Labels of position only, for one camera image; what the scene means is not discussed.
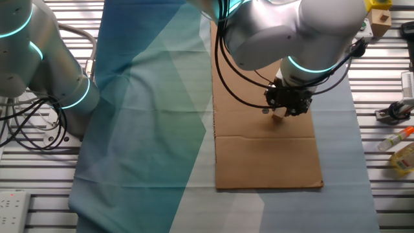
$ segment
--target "orange-tipped marker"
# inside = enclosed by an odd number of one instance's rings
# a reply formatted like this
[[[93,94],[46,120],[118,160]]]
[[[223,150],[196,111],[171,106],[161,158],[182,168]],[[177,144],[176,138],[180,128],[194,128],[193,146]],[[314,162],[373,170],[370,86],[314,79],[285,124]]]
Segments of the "orange-tipped marker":
[[[389,137],[385,141],[381,142],[377,148],[380,151],[386,151],[389,148],[400,143],[402,140],[408,138],[410,134],[414,133],[414,127],[410,126],[405,128],[404,130],[400,131],[399,133],[394,134],[393,136]]]

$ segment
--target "glowing cyan ring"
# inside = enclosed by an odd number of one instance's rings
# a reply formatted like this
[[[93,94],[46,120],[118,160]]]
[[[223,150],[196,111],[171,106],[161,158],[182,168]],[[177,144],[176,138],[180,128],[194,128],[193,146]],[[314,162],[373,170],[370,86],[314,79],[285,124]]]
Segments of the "glowing cyan ring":
[[[40,59],[43,60],[43,53],[41,53],[39,47],[37,47],[33,42],[30,42],[30,46],[38,52]]]
[[[30,20],[32,19],[32,14],[33,14],[33,9],[32,9],[32,11],[30,13],[30,16],[28,17],[28,19],[27,19],[27,21],[26,21],[26,23],[24,25],[22,25],[21,27],[19,27],[16,30],[14,30],[13,32],[10,32],[8,34],[0,35],[0,38],[5,38],[5,37],[8,37],[8,36],[12,36],[12,35],[20,32],[21,30],[23,30],[28,25],[28,22],[30,22]]]
[[[68,108],[71,108],[71,107],[74,107],[74,106],[76,106],[77,104],[79,104],[87,95],[88,95],[88,92],[89,92],[89,88],[91,87],[91,80],[90,79],[88,79],[88,88],[86,89],[86,92],[85,92],[85,94],[82,96],[82,98],[80,98],[80,100],[78,100],[76,103],[74,103],[74,104],[72,104],[72,105],[69,105],[69,106],[67,106],[67,107],[62,107],[62,109],[68,109]]]
[[[333,65],[331,68],[328,68],[328,69],[324,69],[324,70],[320,70],[320,71],[313,71],[313,70],[306,69],[306,68],[304,68],[304,67],[300,66],[299,64],[297,64],[297,63],[293,60],[293,58],[292,58],[292,57],[288,56],[287,58],[288,58],[288,59],[289,59],[289,61],[290,61],[290,62],[292,62],[292,64],[293,64],[296,68],[298,68],[299,70],[301,70],[301,71],[305,71],[305,72],[309,72],[309,73],[313,73],[313,74],[319,74],[319,73],[328,72],[328,71],[330,71],[331,69],[333,69],[333,68],[336,66],[336,64],[335,64],[335,65]]]
[[[235,3],[233,6],[231,6],[229,9],[228,9],[228,15],[230,15],[234,10],[237,10],[238,8],[239,8],[239,6],[241,6],[241,4],[245,4],[245,3],[247,3],[247,2],[249,2],[249,1],[251,1],[251,0],[240,0],[240,1],[238,1],[237,3]]]

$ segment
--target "cardboard sheet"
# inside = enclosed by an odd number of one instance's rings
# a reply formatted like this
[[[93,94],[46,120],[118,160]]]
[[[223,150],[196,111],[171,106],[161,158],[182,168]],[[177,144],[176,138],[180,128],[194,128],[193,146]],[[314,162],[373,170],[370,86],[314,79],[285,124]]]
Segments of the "cardboard sheet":
[[[212,25],[212,47],[215,46]],[[322,173],[316,147],[312,114],[272,119],[272,112],[245,106],[222,85],[213,64],[213,105],[216,149],[216,188],[320,188]],[[238,77],[219,52],[224,79],[241,99],[267,105],[265,90]],[[273,80],[279,62],[260,71]],[[254,72],[246,72],[257,82],[268,84]]]

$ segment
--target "cable bundle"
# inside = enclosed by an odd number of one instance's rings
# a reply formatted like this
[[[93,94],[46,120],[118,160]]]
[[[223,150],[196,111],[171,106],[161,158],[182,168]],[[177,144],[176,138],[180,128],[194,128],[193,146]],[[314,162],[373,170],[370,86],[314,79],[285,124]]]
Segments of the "cable bundle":
[[[43,104],[46,104],[47,102],[49,102],[58,113],[58,120],[56,121],[56,125],[54,126],[54,128],[59,128],[59,129],[58,129],[58,134],[56,135],[54,140],[49,145],[39,146],[30,137],[27,136],[23,128],[27,123],[32,124],[30,122],[30,118],[34,116],[34,114],[39,110],[39,108]],[[2,104],[6,106],[6,111],[5,111],[5,116],[0,118],[0,121],[3,121],[3,126],[0,131],[0,136],[3,135],[3,133],[5,132],[5,129],[7,128],[10,134],[10,137],[8,137],[3,143],[0,143],[0,147],[6,146],[7,144],[15,140],[18,144],[20,144],[22,147],[28,150],[50,151],[50,150],[56,149],[63,142],[66,136],[66,132],[67,132],[67,118],[66,118],[66,114],[64,110],[61,109],[60,102],[54,97],[39,98],[36,101],[34,101],[32,105],[30,105],[26,109],[16,112],[16,109],[15,109],[16,106],[20,107],[21,104],[26,104],[26,103],[27,102],[16,103],[14,99],[8,99],[7,104]],[[20,116],[24,118],[24,121],[20,122],[18,120],[17,117],[20,117]],[[13,120],[13,119],[17,126],[15,131],[10,124],[10,120]],[[42,129],[42,128],[38,128],[38,129],[43,130],[43,131],[51,130],[51,129]],[[19,133],[21,133],[32,146],[24,144],[23,140],[18,139],[17,135]]]

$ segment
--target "black cable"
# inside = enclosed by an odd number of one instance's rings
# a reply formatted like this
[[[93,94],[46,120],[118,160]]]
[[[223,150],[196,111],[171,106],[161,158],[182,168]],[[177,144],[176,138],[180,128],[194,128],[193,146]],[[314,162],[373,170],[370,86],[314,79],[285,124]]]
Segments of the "black cable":
[[[323,90],[323,91],[319,91],[319,92],[316,92],[316,93],[313,93],[313,95],[315,96],[315,95],[319,95],[319,94],[323,94],[323,93],[326,93],[326,92],[328,92],[328,91],[330,91],[330,90],[332,90],[332,89],[334,89],[335,87],[337,87],[339,84],[341,84],[342,83],[342,81],[346,78],[346,76],[348,75],[348,71],[349,71],[349,68],[351,68],[351,63],[352,63],[352,58],[349,58],[349,61],[348,61],[348,67],[346,68],[346,70],[345,70],[345,73],[343,74],[343,76],[334,84],[334,85],[332,85],[330,88],[327,88],[327,89],[325,89],[325,90]]]
[[[9,119],[12,119],[12,118],[14,118],[16,116],[20,116],[23,113],[26,113],[27,111],[31,110],[34,106],[38,105],[40,102],[45,101],[45,100],[47,101],[48,99],[41,98],[41,99],[37,100],[36,102],[34,102],[32,105],[28,106],[23,111],[20,111],[20,112],[18,112],[16,114],[13,114],[13,115],[10,115],[10,116],[1,117],[0,120],[9,120]]]
[[[219,42],[220,42],[220,50],[221,50],[221,54],[223,55],[223,58],[226,60],[226,63],[227,63],[227,65],[233,70],[233,72],[235,72],[238,76],[240,76],[242,79],[244,79],[244,80],[246,80],[246,81],[248,81],[248,82],[250,82],[250,83],[252,83],[252,84],[254,84],[254,85],[256,85],[256,86],[259,86],[259,87],[263,87],[263,88],[266,88],[266,89],[268,89],[269,88],[269,86],[268,85],[263,85],[262,83],[258,83],[258,82],[256,82],[256,81],[254,81],[254,80],[251,80],[250,78],[248,78],[248,77],[246,77],[244,74],[242,74],[242,73],[240,73],[234,66],[233,66],[233,64],[230,62],[230,60],[228,59],[228,57],[227,57],[227,54],[225,53],[225,51],[224,51],[224,43],[223,43],[223,37],[222,36],[220,36],[219,37]]]
[[[274,85],[274,82],[272,82],[272,81],[270,81],[270,80],[268,80],[267,78],[265,78],[263,75],[261,75],[261,74],[259,74],[259,72],[258,71],[254,71],[260,78],[262,78],[262,79],[264,79],[264,80],[266,80],[266,81],[268,81],[268,82],[270,82],[271,84],[273,84]]]
[[[58,144],[52,148],[52,150],[53,150],[54,148],[57,148],[58,146],[60,146],[62,144],[63,140],[65,140],[66,133],[67,133],[67,117],[66,117],[65,111],[61,108],[60,104],[58,104],[58,105],[53,104],[52,106],[55,110],[59,109],[59,111],[61,111],[61,117],[63,117],[63,121],[61,119],[59,119],[60,124],[63,127],[63,136],[62,136],[62,138],[60,138],[60,141],[58,142]]]
[[[17,127],[19,127],[20,126],[19,120],[17,119],[16,116],[14,117],[14,120],[16,122]],[[7,125],[8,125],[8,128],[9,128],[9,132],[11,134],[13,134],[12,129],[10,127],[10,124],[8,122],[7,122]],[[62,129],[62,124],[59,123],[59,130],[58,130],[58,134],[56,135],[55,139],[49,145],[46,145],[44,147],[41,147],[41,146],[37,145],[30,137],[27,136],[27,134],[24,132],[23,129],[21,130],[21,134],[27,139],[28,142],[31,143],[31,145],[34,146],[34,148],[33,147],[30,147],[30,146],[27,146],[26,144],[22,143],[21,140],[19,140],[17,138],[15,138],[15,141],[18,144],[20,144],[22,147],[24,147],[24,148],[26,148],[28,150],[53,150],[53,149],[56,149],[61,144],[61,142],[60,142],[56,146],[51,147],[59,139],[59,136],[61,135],[61,129]]]
[[[219,1],[219,19],[223,18],[223,4],[221,3],[221,1]],[[217,28],[217,34],[216,34],[216,38],[215,38],[215,52],[214,52],[214,58],[215,58],[215,66],[217,68],[217,73],[219,74],[220,77],[220,81],[223,84],[224,88],[231,94],[231,96],[233,98],[235,98],[237,101],[241,102],[244,105],[250,106],[250,107],[255,107],[255,108],[260,108],[260,109],[272,109],[273,107],[271,106],[261,106],[261,105],[255,105],[255,104],[251,104],[248,103],[242,99],[240,99],[236,94],[233,93],[233,91],[227,86],[227,83],[225,82],[223,75],[221,74],[221,70],[220,70],[220,64],[219,64],[219,40],[221,38],[221,28],[223,27],[223,22],[220,21],[218,23],[218,28]]]
[[[410,119],[410,113],[405,113],[401,116],[398,116],[398,114],[395,111],[399,110],[401,107],[402,107],[402,105],[399,104],[398,102],[392,103],[388,107],[388,115],[394,120],[408,120],[408,119]]]
[[[341,60],[334,68],[332,68],[329,72],[327,72],[326,74],[323,74],[321,77],[315,79],[315,81],[305,84],[305,85],[301,85],[301,86],[295,86],[295,87],[268,87],[268,86],[263,86],[260,83],[257,83],[251,79],[249,79],[248,77],[246,77],[245,75],[241,74],[230,62],[230,60],[228,59],[227,55],[224,53],[223,50],[223,46],[226,47],[226,49],[228,50],[226,43],[224,42],[224,37],[221,36],[221,42],[220,45],[222,47],[221,52],[223,53],[223,56],[227,62],[227,64],[230,66],[230,68],[232,68],[232,70],[234,72],[236,72],[236,74],[238,74],[241,78],[245,79],[246,81],[258,85],[260,87],[266,87],[267,89],[305,89],[308,87],[316,87],[319,86],[321,84],[324,84],[325,82],[328,81],[328,79],[339,69],[342,67],[342,65],[344,65],[350,58],[352,58],[352,56],[356,56],[356,57],[360,57],[365,53],[365,49],[366,49],[366,44],[364,39],[359,39],[356,43],[352,44],[353,50],[343,59]]]
[[[17,130],[16,130],[16,132],[14,132],[11,136],[10,136],[10,138],[8,138],[6,141],[4,141],[3,143],[1,143],[0,144],[0,148],[1,147],[3,147],[3,146],[6,146],[7,144],[9,144],[13,139],[15,139],[16,138],[16,136],[17,136],[17,134],[19,134],[19,132],[23,129],[23,127],[25,126],[25,124],[29,121],[29,119],[30,119],[30,117],[32,117],[33,115],[34,115],[34,113],[36,112],[36,111],[38,111],[39,110],[39,108],[43,105],[43,104],[46,104],[46,102],[47,102],[48,100],[45,100],[45,99],[43,99],[43,100],[40,100],[40,103],[38,104],[38,106],[36,106],[35,108],[34,108],[34,110],[31,112],[31,113],[29,113],[29,115],[27,116],[27,118],[23,121],[23,123],[20,125],[20,127],[18,127],[17,128]]]

